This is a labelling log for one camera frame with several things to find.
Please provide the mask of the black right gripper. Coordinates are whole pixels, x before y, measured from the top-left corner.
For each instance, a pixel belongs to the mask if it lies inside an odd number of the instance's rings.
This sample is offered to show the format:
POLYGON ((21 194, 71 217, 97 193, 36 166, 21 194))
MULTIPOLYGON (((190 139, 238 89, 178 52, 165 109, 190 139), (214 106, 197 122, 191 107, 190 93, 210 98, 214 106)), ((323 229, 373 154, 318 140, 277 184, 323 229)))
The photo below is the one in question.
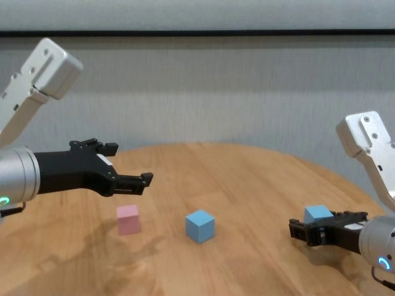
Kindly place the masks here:
POLYGON ((368 221, 367 212, 331 212, 334 216, 304 223, 295 218, 289 219, 291 238, 305 242, 309 247, 334 245, 360 254, 359 237, 368 221))

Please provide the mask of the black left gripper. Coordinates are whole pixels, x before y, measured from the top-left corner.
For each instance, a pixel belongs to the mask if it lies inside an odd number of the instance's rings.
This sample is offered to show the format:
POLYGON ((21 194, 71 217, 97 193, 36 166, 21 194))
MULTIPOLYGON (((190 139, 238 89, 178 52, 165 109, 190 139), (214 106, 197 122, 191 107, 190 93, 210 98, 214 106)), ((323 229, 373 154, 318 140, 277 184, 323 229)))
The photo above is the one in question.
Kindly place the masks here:
POLYGON ((89 189, 104 197, 142 195, 154 177, 150 172, 139 176, 114 176, 112 166, 97 154, 113 157, 119 148, 117 143, 102 143, 91 138, 73 140, 69 145, 69 151, 34 154, 39 166, 39 194, 89 189))

